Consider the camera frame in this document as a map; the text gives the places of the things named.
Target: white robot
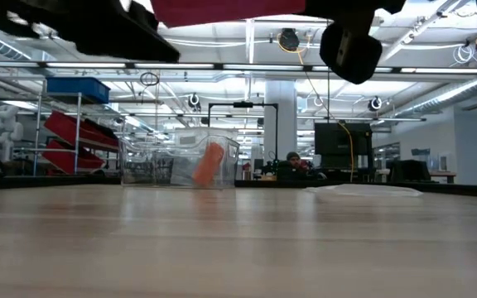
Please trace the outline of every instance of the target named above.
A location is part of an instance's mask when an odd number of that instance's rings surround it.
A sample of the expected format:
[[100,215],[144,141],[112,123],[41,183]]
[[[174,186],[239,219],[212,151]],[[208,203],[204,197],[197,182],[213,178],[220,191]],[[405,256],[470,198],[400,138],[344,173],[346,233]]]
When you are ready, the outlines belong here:
[[14,141],[21,141],[23,138],[23,125],[16,121],[16,114],[19,107],[3,105],[0,107],[0,130],[4,130],[0,136],[0,160],[7,162],[12,160],[12,149]]

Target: dark hair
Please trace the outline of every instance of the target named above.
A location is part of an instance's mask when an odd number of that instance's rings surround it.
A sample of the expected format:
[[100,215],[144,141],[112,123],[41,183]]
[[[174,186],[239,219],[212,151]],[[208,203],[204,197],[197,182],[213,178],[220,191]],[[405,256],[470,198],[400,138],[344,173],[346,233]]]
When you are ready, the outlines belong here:
[[294,158],[294,157],[297,157],[297,158],[301,159],[301,158],[299,157],[299,154],[297,154],[296,152],[288,152],[288,154],[287,154],[287,161],[291,160],[291,159]]

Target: blue bin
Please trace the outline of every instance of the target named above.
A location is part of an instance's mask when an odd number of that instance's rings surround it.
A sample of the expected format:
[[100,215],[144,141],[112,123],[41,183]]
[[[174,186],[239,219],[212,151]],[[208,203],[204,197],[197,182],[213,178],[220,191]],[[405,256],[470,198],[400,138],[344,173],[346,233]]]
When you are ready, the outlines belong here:
[[77,93],[82,93],[82,103],[109,103],[109,88],[96,78],[47,78],[47,93],[65,103],[77,103]]

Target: pillar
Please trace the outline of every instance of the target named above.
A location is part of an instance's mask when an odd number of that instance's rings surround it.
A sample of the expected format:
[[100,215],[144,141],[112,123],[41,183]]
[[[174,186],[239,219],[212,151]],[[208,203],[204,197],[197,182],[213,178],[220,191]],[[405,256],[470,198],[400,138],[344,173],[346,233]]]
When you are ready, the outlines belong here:
[[[297,103],[293,80],[267,80],[264,103],[279,103],[278,159],[285,160],[287,153],[297,149]],[[264,108],[264,160],[271,161],[275,153],[276,110]]]

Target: black metal frame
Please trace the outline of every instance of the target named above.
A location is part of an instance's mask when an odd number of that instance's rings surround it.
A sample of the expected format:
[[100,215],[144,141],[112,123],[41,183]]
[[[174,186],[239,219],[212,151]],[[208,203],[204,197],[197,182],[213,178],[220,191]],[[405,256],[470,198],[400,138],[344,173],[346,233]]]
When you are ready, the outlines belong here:
[[275,159],[279,159],[277,147],[279,142],[279,103],[250,103],[250,102],[238,102],[238,103],[209,103],[207,111],[207,127],[211,127],[211,109],[214,106],[227,106],[234,108],[252,108],[252,107],[274,107],[275,108]]

